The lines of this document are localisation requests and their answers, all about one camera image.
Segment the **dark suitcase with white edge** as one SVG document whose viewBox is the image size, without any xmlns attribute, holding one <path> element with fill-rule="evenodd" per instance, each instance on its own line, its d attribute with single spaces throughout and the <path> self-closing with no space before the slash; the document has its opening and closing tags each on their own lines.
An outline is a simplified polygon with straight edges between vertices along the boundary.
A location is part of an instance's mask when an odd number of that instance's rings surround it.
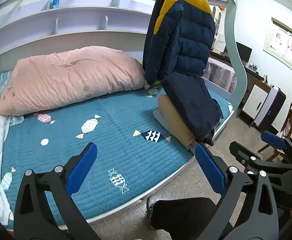
<svg viewBox="0 0 292 240">
<path fill-rule="evenodd" d="M 260 131 L 267 131 L 271 128 L 272 123 L 280 112 L 285 100 L 286 95 L 279 87 L 271 87 L 266 100 L 254 119 L 255 126 Z"/>
</svg>

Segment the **blue box on shelf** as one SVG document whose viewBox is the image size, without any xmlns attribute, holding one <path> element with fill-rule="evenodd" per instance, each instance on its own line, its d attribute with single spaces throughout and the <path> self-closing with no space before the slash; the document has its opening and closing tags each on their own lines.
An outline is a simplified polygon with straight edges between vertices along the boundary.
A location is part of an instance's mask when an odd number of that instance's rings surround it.
<svg viewBox="0 0 292 240">
<path fill-rule="evenodd" d="M 51 8 L 51 9 L 56 9 L 56 8 L 58 8 L 58 7 L 59 7 L 59 1 L 60 1 L 60 0 L 52 0 L 50 8 Z"/>
</svg>

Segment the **person's leg black trousers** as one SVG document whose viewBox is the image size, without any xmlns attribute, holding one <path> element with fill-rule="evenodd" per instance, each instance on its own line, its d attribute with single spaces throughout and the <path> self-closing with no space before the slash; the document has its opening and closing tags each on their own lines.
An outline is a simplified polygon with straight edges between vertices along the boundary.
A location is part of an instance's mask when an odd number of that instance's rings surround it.
<svg viewBox="0 0 292 240">
<path fill-rule="evenodd" d="M 171 239 L 192 239 L 207 226 L 216 208 L 211 199 L 203 197 L 157 203 L 162 213 L 158 228 L 168 232 Z"/>
</svg>

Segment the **navy and yellow puffer jacket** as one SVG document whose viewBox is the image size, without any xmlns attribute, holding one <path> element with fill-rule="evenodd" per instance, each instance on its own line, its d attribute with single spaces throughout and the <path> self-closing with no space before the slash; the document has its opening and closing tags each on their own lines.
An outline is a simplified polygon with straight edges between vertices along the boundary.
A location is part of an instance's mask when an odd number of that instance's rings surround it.
<svg viewBox="0 0 292 240">
<path fill-rule="evenodd" d="M 207 0 L 156 0 L 143 50 L 147 84 L 174 72 L 202 76 L 214 34 Z"/>
</svg>

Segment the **dark blue denim jeans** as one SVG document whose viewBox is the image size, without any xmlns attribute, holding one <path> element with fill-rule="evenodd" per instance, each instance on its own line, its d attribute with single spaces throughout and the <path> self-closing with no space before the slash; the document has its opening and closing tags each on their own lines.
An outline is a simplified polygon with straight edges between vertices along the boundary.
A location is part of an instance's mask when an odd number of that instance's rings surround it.
<svg viewBox="0 0 292 240">
<path fill-rule="evenodd" d="M 203 78 L 174 72 L 161 85 L 196 141 L 213 146 L 215 129 L 224 116 Z"/>
</svg>

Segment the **patterned pink curtain cloth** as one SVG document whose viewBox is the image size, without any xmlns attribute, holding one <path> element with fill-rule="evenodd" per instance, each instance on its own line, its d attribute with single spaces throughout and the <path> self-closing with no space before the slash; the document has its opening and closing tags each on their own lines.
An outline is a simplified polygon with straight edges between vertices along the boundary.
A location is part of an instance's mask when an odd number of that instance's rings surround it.
<svg viewBox="0 0 292 240">
<path fill-rule="evenodd" d="M 203 77 L 231 94 L 235 91 L 236 73 L 232 67 L 221 61 L 209 57 Z"/>
</svg>

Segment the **white cabinet with door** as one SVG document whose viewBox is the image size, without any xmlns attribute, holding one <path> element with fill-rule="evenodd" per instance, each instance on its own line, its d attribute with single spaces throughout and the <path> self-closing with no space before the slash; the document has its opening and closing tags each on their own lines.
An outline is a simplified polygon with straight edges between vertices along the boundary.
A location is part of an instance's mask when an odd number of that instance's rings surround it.
<svg viewBox="0 0 292 240">
<path fill-rule="evenodd" d="M 253 126 L 254 120 L 260 112 L 271 87 L 260 79 L 248 75 L 247 90 L 239 104 L 237 117 L 245 122 L 249 127 Z"/>
</svg>

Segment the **pink quilted duvet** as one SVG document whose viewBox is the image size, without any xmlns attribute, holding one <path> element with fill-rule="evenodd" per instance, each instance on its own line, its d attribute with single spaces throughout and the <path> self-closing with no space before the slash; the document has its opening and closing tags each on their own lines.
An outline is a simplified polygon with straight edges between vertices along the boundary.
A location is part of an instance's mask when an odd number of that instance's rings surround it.
<svg viewBox="0 0 292 240">
<path fill-rule="evenodd" d="M 101 46 L 17 61 L 0 96 L 1 115 L 26 115 L 145 85 L 140 62 Z"/>
</svg>

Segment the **black computer monitor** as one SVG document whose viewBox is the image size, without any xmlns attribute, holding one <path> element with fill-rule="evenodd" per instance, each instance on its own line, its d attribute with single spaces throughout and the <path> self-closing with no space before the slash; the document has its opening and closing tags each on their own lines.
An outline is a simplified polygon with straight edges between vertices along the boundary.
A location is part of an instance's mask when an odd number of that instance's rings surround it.
<svg viewBox="0 0 292 240">
<path fill-rule="evenodd" d="M 241 61 L 247 64 L 250 60 L 252 49 L 239 42 L 236 42 L 236 45 Z"/>
</svg>

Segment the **beige folded garment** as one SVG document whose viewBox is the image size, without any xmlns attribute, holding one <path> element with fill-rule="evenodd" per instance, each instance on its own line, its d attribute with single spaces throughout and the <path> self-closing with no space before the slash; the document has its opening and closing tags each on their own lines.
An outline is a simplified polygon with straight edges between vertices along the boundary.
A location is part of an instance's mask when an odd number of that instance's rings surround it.
<svg viewBox="0 0 292 240">
<path fill-rule="evenodd" d="M 157 104 L 169 128 L 168 131 L 181 142 L 183 146 L 189 148 L 195 142 L 195 136 L 187 127 L 169 97 L 166 94 L 159 95 Z"/>
</svg>

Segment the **white sneaker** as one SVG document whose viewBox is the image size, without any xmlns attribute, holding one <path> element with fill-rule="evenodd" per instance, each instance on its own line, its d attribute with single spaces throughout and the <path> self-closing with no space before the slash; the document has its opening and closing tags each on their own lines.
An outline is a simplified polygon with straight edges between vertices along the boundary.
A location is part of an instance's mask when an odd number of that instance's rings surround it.
<svg viewBox="0 0 292 240">
<path fill-rule="evenodd" d="M 157 196 L 150 196 L 147 198 L 147 212 L 150 228 L 153 230 L 158 230 L 158 226 L 160 225 L 160 219 L 162 217 L 162 213 L 160 210 L 160 206 L 157 202 L 160 202 L 161 199 Z"/>
</svg>

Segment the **white bunk bed ladder post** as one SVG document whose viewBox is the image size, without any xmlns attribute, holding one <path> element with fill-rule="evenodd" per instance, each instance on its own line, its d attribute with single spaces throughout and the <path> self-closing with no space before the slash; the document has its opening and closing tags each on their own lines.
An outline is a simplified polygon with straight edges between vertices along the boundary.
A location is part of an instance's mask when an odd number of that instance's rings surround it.
<svg viewBox="0 0 292 240">
<path fill-rule="evenodd" d="M 238 109 L 244 94 L 247 89 L 247 74 L 245 71 L 245 66 L 243 66 L 241 58 L 239 56 L 236 37 L 235 37 L 235 19 L 237 12 L 237 1 L 238 0 L 228 0 L 227 9 L 224 23 L 224 34 L 226 48 L 228 51 L 229 59 L 231 61 L 232 68 L 235 71 L 237 84 L 233 94 L 231 95 L 229 102 L 232 104 L 233 111 Z"/>
</svg>

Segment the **window with floral decals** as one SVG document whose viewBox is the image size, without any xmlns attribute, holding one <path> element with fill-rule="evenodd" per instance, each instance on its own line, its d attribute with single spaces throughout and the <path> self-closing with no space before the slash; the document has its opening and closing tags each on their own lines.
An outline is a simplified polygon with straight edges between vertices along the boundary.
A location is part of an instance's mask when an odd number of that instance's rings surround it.
<svg viewBox="0 0 292 240">
<path fill-rule="evenodd" d="M 272 17 L 263 51 L 292 70 L 292 28 Z"/>
</svg>

